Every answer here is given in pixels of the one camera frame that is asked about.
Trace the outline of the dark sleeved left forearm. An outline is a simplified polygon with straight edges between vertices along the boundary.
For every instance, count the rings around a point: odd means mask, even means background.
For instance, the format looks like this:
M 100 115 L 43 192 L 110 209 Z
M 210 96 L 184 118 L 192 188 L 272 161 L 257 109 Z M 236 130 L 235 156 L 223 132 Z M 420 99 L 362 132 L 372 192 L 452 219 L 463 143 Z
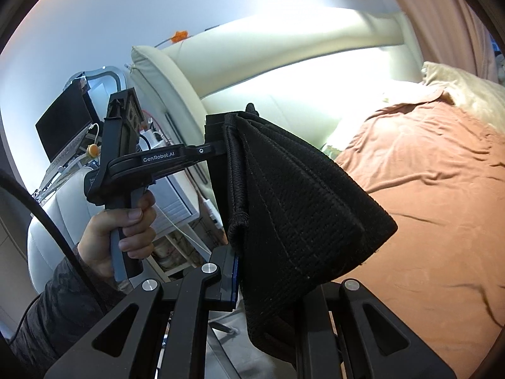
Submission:
M 92 268 L 77 256 L 96 288 L 92 293 L 64 258 L 11 343 L 1 341 L 9 378 L 42 378 L 46 371 L 125 297 L 114 282 L 111 261 Z

